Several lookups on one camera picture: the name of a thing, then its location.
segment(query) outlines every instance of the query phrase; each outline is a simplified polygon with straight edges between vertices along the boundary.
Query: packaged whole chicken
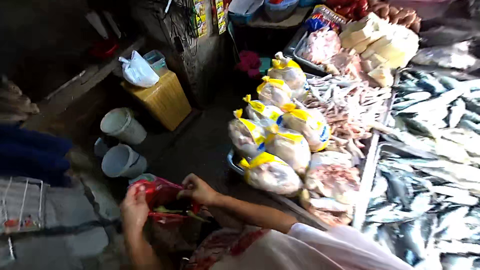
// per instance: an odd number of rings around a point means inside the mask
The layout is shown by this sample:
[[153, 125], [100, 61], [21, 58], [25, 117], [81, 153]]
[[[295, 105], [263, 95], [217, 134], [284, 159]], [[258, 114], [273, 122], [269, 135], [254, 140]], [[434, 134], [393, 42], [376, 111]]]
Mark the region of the packaged whole chicken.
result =
[[233, 113], [235, 119], [228, 123], [228, 135], [243, 157], [253, 158], [262, 152], [260, 144], [265, 141], [265, 132], [258, 122], [241, 118], [242, 109]]
[[283, 114], [282, 110], [274, 105], [265, 105], [259, 100], [252, 100], [251, 95], [247, 95], [243, 98], [245, 102], [248, 103], [245, 111], [247, 112], [248, 118], [261, 122], [264, 120], [276, 121], [280, 115]]
[[265, 150], [273, 154], [295, 170], [299, 175], [304, 175], [310, 162], [310, 147], [307, 140], [299, 132], [279, 128], [274, 125], [267, 130]]
[[265, 105], [282, 107], [292, 99], [292, 90], [280, 79], [263, 76], [264, 81], [257, 87], [258, 99]]
[[239, 164], [245, 170], [245, 180], [255, 188], [281, 195], [297, 192], [302, 182], [285, 161], [263, 152], [250, 162], [242, 159]]
[[273, 79], [283, 80], [293, 91], [292, 97], [299, 98], [304, 93], [307, 82], [305, 73], [300, 66], [289, 57], [284, 57], [282, 52], [275, 54], [272, 59], [272, 68], [268, 70], [268, 76]]
[[301, 56], [308, 61], [320, 64], [340, 51], [340, 38], [330, 27], [325, 26], [309, 34]]
[[288, 111], [278, 118], [277, 123], [300, 132], [308, 142], [310, 151], [323, 150], [330, 139], [330, 126], [319, 110], [295, 109], [295, 104], [287, 104], [283, 107]]
[[342, 164], [310, 166], [305, 187], [343, 204], [354, 205], [360, 189], [359, 170]]

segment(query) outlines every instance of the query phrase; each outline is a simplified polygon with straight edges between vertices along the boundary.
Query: raw chicken meat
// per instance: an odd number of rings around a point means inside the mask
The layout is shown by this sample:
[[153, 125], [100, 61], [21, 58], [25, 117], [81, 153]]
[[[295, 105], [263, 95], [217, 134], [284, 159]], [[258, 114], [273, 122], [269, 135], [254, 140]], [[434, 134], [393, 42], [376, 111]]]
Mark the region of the raw chicken meat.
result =
[[349, 76], [327, 75], [323, 78], [307, 80], [310, 91], [302, 102], [306, 108], [321, 111], [332, 129], [332, 144], [355, 157], [364, 158], [360, 148], [361, 139], [372, 134], [371, 124], [385, 112], [385, 99], [391, 97], [391, 88], [372, 88], [361, 80], [351, 80]]
[[233, 145], [243, 157], [256, 157], [262, 152], [258, 149], [259, 145], [265, 141], [263, 127], [258, 122], [240, 118], [241, 109], [234, 114], [238, 118], [228, 123], [228, 135]]
[[281, 195], [290, 195], [301, 187], [301, 180], [295, 171], [280, 158], [263, 152], [248, 163], [240, 161], [245, 169], [245, 180], [251, 186]]
[[282, 116], [281, 125], [300, 132], [307, 140], [310, 151], [318, 152], [327, 146], [330, 127], [319, 110], [285, 108], [288, 113]]
[[282, 107], [290, 103], [292, 90], [282, 80], [263, 76], [263, 83], [257, 87], [258, 99], [265, 105]]
[[284, 57], [282, 52], [276, 53], [275, 58], [272, 60], [273, 68], [268, 70], [268, 76], [285, 81], [293, 91], [292, 96], [299, 98], [305, 92], [304, 85], [307, 82], [305, 73], [291, 58]]
[[322, 164], [308, 169], [305, 186], [340, 203], [354, 205], [360, 188], [359, 181], [357, 168]]
[[310, 33], [301, 55], [312, 63], [320, 64], [336, 55], [340, 48], [340, 38], [337, 33], [325, 26]]
[[310, 148], [302, 134], [287, 128], [279, 128], [278, 131], [267, 136], [265, 149], [288, 165], [298, 174], [304, 175], [310, 162]]

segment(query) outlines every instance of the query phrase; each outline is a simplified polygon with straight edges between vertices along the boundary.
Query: white plastic container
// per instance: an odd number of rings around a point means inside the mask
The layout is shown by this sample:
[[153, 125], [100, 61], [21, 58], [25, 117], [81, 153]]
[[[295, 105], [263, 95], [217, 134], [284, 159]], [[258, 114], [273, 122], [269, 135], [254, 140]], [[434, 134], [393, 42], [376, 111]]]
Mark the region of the white plastic container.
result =
[[109, 111], [100, 123], [100, 129], [107, 135], [118, 138], [130, 145], [137, 145], [147, 137], [147, 131], [133, 117], [128, 108]]
[[145, 157], [130, 146], [119, 144], [112, 147], [103, 157], [102, 171], [108, 177], [135, 178], [147, 169]]

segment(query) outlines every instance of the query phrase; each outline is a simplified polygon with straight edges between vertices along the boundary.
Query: white plastic bag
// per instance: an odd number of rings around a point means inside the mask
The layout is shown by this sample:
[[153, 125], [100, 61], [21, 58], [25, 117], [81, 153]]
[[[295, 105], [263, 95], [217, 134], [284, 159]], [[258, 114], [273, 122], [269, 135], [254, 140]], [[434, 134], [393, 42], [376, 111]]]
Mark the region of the white plastic bag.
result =
[[160, 79], [148, 62], [135, 50], [132, 51], [130, 60], [120, 56], [119, 61], [122, 62], [123, 77], [133, 85], [151, 87]]

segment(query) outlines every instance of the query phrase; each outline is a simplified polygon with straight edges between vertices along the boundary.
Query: clear plastic container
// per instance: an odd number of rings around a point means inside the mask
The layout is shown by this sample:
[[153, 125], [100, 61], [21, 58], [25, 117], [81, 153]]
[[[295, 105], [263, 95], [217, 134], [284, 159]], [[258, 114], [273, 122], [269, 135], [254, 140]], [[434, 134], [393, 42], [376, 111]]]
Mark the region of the clear plastic container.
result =
[[159, 77], [167, 73], [168, 67], [165, 62], [165, 56], [160, 51], [156, 49], [152, 50], [144, 55], [144, 59], [147, 60], [150, 67], [152, 67]]

